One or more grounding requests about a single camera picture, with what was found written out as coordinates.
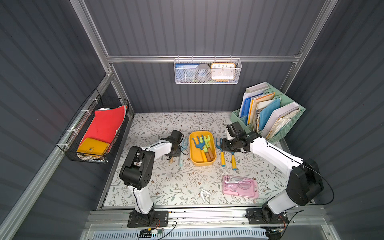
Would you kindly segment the light blue hand rake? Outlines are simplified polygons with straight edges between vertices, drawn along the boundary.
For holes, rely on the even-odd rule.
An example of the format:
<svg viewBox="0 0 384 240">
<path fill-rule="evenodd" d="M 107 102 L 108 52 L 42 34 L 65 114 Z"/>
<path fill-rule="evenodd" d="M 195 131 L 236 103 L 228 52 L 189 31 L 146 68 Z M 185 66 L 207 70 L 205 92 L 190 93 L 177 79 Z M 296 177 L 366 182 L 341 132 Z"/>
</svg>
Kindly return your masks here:
<svg viewBox="0 0 384 240">
<path fill-rule="evenodd" d="M 179 166 L 183 167 L 184 166 L 184 156 L 188 156 L 188 139 L 186 137 L 183 138 L 181 144 L 180 144 L 180 151 L 181 151 L 181 156 L 179 160 Z"/>
</svg>

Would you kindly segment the blue rake yellow handle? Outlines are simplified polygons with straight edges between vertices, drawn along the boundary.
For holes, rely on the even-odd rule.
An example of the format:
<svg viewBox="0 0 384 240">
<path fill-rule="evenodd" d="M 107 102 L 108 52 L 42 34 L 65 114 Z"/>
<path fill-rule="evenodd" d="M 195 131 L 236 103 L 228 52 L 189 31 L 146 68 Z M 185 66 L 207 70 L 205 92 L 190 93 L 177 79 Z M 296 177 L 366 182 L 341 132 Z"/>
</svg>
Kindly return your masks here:
<svg viewBox="0 0 384 240">
<path fill-rule="evenodd" d="M 193 141 L 195 143 L 195 147 L 200 149 L 203 162 L 208 162 L 207 157 L 206 157 L 206 153 L 204 152 L 204 146 L 205 146 L 204 141 L 201 141 L 200 137 L 197 137 L 197 141 L 195 141 L 195 138 L 193 138 Z"/>
<path fill-rule="evenodd" d="M 236 163 L 235 153 L 231 152 L 231 155 L 232 155 L 232 160 L 231 160 L 232 169 L 233 169 L 233 171 L 236 171 L 237 170 L 237 163 Z"/>
<path fill-rule="evenodd" d="M 226 160 L 225 160 L 224 152 L 223 152 L 222 147 L 221 147 L 220 139 L 216 138 L 215 144 L 216 144 L 217 149 L 219 149 L 220 153 L 221 153 L 221 166 L 225 167 L 226 166 Z"/>
</svg>

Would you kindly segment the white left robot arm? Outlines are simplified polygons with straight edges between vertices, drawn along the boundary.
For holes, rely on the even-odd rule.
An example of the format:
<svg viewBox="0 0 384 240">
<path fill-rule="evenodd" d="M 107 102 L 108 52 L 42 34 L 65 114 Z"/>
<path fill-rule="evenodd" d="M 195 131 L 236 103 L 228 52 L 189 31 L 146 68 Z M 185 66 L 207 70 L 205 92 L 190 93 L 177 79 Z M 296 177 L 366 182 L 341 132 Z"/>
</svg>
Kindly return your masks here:
<svg viewBox="0 0 384 240">
<path fill-rule="evenodd" d="M 154 203 L 149 193 L 154 162 L 167 156 L 169 158 L 181 155 L 180 143 L 184 135 L 173 130 L 167 138 L 161 138 L 157 143 L 148 147 L 133 146 L 122 165 L 119 178 L 128 187 L 135 200 L 135 211 L 141 215 L 149 215 L 154 210 Z"/>
</svg>

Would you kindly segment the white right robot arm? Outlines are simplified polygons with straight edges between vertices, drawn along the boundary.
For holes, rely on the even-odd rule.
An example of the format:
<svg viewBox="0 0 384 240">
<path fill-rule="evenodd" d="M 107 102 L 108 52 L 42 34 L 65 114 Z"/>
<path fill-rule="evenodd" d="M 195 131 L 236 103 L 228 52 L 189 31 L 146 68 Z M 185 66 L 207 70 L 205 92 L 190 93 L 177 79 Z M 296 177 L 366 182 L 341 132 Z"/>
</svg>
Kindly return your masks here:
<svg viewBox="0 0 384 240">
<path fill-rule="evenodd" d="M 270 221 L 295 206 L 305 206 L 324 189 L 318 164 L 295 157 L 269 143 L 255 132 L 247 133 L 240 123 L 226 126 L 221 148 L 230 153 L 253 153 L 277 167 L 289 179 L 285 190 L 263 204 L 262 214 Z"/>
</svg>

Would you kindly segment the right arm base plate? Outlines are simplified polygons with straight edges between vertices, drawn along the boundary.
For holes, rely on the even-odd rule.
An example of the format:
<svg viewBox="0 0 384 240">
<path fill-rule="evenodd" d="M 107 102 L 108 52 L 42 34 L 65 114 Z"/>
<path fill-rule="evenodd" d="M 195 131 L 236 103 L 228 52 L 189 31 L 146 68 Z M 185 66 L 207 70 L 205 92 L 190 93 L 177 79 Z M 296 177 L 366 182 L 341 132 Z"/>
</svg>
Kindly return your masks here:
<svg viewBox="0 0 384 240">
<path fill-rule="evenodd" d="M 246 209 L 245 217 L 248 219 L 250 225 L 257 224 L 288 224 L 289 219 L 285 213 L 276 215 L 270 211 L 262 208 L 249 208 Z"/>
</svg>

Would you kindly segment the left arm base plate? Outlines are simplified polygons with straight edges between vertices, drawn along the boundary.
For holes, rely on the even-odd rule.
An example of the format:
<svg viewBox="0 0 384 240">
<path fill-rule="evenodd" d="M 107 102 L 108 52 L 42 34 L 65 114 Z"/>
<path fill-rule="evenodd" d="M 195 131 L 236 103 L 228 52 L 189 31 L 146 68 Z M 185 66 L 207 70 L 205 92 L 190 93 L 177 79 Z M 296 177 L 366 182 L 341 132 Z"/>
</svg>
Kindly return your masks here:
<svg viewBox="0 0 384 240">
<path fill-rule="evenodd" d="M 129 215 L 128 228 L 155 228 L 167 227 L 169 220 L 168 211 L 151 210 L 148 214 L 141 214 L 134 210 Z"/>
</svg>

